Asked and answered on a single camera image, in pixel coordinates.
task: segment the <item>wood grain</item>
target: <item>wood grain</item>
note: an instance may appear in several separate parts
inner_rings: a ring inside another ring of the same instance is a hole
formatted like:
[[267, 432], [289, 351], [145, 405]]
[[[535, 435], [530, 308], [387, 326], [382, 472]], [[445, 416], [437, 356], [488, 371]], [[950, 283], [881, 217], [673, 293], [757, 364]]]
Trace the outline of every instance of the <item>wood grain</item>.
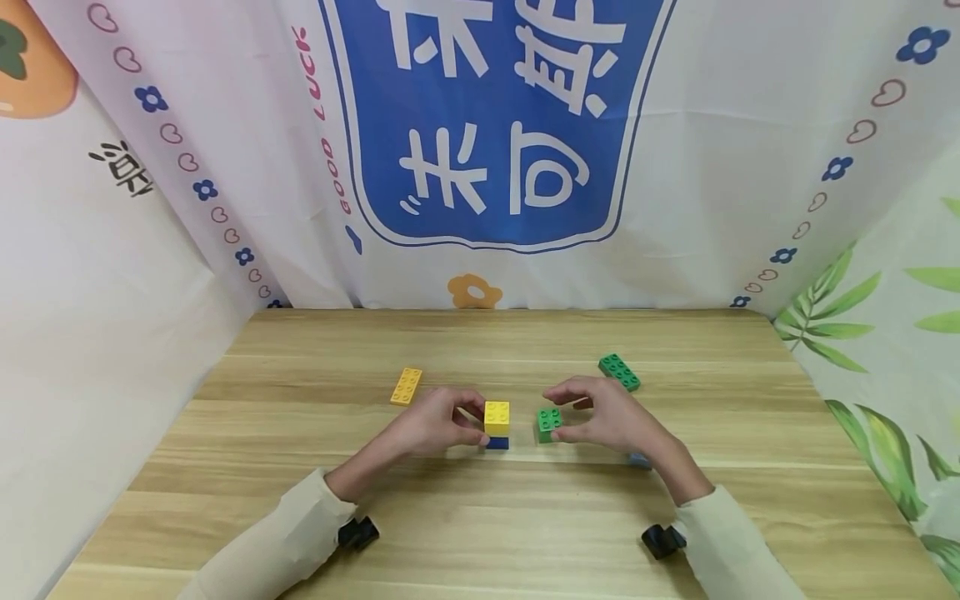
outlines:
[[363, 310], [255, 316], [50, 597], [176, 597], [310, 470], [402, 410], [388, 398], [416, 367], [418, 395], [454, 385], [510, 400], [511, 449], [396, 468], [363, 503], [381, 540], [285, 597], [703, 598], [682, 556], [656, 563], [637, 543], [673, 519], [655, 475], [604, 448], [535, 443], [543, 388], [597, 374], [612, 351], [810, 598], [955, 598], [758, 315]]

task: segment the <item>yellow lego brick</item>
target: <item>yellow lego brick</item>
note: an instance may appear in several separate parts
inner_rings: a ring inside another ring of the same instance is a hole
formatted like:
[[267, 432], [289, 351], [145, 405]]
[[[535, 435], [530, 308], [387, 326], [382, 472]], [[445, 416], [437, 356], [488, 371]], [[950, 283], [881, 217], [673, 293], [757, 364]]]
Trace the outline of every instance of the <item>yellow lego brick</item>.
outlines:
[[510, 402], [487, 402], [484, 408], [483, 430], [492, 438], [510, 437]]
[[393, 395], [390, 396], [390, 403], [409, 406], [410, 400], [414, 399], [414, 392], [417, 390], [422, 374], [423, 371], [420, 369], [404, 369], [400, 374], [400, 380], [396, 383]]

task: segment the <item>beige sleeve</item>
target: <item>beige sleeve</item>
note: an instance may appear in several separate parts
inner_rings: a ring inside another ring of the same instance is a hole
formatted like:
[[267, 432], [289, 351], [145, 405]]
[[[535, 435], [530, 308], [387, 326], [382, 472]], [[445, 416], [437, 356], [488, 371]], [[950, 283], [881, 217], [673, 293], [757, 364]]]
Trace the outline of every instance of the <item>beige sleeve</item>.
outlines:
[[681, 506], [674, 526], [686, 538], [686, 558], [710, 600], [805, 599], [723, 487]]
[[275, 600], [333, 554], [355, 510], [313, 471], [197, 571], [178, 600]]

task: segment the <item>green leaves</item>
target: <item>green leaves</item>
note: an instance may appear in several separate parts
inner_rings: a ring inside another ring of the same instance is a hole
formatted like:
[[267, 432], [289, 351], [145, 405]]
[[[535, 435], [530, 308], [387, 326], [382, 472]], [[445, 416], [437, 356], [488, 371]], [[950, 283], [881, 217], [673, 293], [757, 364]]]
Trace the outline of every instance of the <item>green leaves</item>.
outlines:
[[940, 200], [944, 201], [944, 204], [947, 205], [947, 208], [949, 208], [950, 212], [960, 219], [960, 200], [955, 198], [941, 198]]
[[27, 51], [27, 37], [10, 21], [0, 19], [0, 73], [18, 81], [27, 79], [27, 65], [20, 56]]
[[949, 463], [933, 449], [933, 446], [928, 444], [924, 438], [920, 436], [917, 436], [917, 438], [920, 440], [920, 443], [924, 445], [926, 463], [930, 465], [930, 471], [933, 472], [933, 477], [937, 481], [943, 481], [950, 477], [960, 477], [960, 472], [953, 470]]
[[813, 315], [813, 317], [810, 319], [812, 321], [817, 321], [819, 319], [826, 319], [827, 317], [834, 317], [841, 313], [847, 312], [851, 308], [857, 306], [860, 302], [866, 300], [874, 292], [879, 283], [880, 271], [877, 271], [872, 276], [851, 289], [849, 292], [828, 304], [827, 308]]
[[926, 510], [926, 504], [917, 495], [917, 486], [913, 475], [913, 459], [910, 456], [910, 444], [903, 430], [880, 413], [857, 405], [867, 418], [870, 439], [876, 455], [886, 470], [887, 491], [893, 495], [900, 512], [908, 521], [915, 521]]
[[924, 285], [960, 293], [960, 267], [928, 267], [904, 271]]
[[934, 561], [947, 577], [947, 581], [960, 592], [960, 542], [940, 536], [920, 536], [926, 551], [934, 555]]
[[960, 310], [940, 313], [932, 317], [920, 319], [913, 324], [919, 329], [926, 329], [936, 333], [960, 333]]
[[[944, 204], [957, 218], [960, 218], [960, 200], [942, 198]], [[960, 267], [924, 267], [904, 269], [904, 272], [923, 285], [938, 290], [960, 294]], [[913, 324], [918, 329], [934, 333], [960, 333], [960, 310], [952, 310], [939, 315], [931, 315]]]
[[847, 274], [847, 268], [850, 267], [854, 246], [856, 246], [855, 241], [850, 244], [847, 249], [833, 261], [833, 264], [827, 267], [824, 273], [813, 283], [811, 297], [813, 298], [814, 304], [832, 294], [833, 290], [837, 289], [837, 286], [840, 285], [840, 281], [842, 281]]
[[831, 348], [819, 342], [814, 342], [813, 340], [810, 340], [807, 338], [801, 338], [801, 341], [803, 341], [804, 346], [809, 348], [811, 351], [816, 352], [817, 354], [820, 354], [821, 356], [829, 360], [829, 362], [833, 363], [837, 367], [840, 367], [841, 369], [846, 369], [847, 371], [853, 371], [853, 372], [868, 372], [866, 369], [861, 367], [859, 364], [853, 361], [849, 356], [847, 356], [846, 354], [844, 354], [838, 349]]
[[856, 449], [863, 455], [863, 458], [867, 459], [870, 468], [876, 471], [874, 467], [874, 454], [870, 450], [870, 441], [867, 439], [867, 432], [863, 430], [863, 426], [853, 415], [853, 411], [839, 400], [826, 400], [826, 402], [827, 408], [830, 409], [830, 412], [836, 417], [840, 426], [843, 427], [843, 430], [850, 436], [853, 445], [855, 445]]
[[843, 281], [853, 259], [853, 246], [842, 254], [817, 277], [813, 285], [793, 299], [791, 307], [784, 308], [774, 322], [774, 329], [784, 342], [794, 342], [791, 350], [803, 343], [810, 351], [827, 359], [831, 364], [852, 372], [867, 372], [856, 361], [836, 348], [813, 338], [854, 340], [874, 330], [873, 325], [859, 323], [818, 323], [829, 317], [843, 314], [866, 300], [880, 283], [880, 272], [860, 282], [849, 292], [820, 309], [819, 304], [836, 291]]
[[873, 325], [864, 325], [858, 323], [824, 323], [808, 327], [806, 332], [810, 335], [817, 335], [823, 338], [833, 338], [836, 340], [852, 340], [861, 335], [866, 335], [874, 330]]

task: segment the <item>blue lego brick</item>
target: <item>blue lego brick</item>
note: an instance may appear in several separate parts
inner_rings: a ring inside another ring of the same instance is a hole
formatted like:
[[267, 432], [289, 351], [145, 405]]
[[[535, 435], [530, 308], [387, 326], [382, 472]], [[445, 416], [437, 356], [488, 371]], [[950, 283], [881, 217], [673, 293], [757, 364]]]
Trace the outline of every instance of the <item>blue lego brick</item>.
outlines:
[[487, 444], [487, 450], [509, 450], [510, 449], [510, 438], [490, 438], [490, 443]]
[[646, 470], [651, 470], [653, 468], [650, 466], [650, 461], [647, 460], [647, 457], [643, 456], [639, 452], [634, 452], [628, 456], [627, 462], [631, 467], [640, 467]]

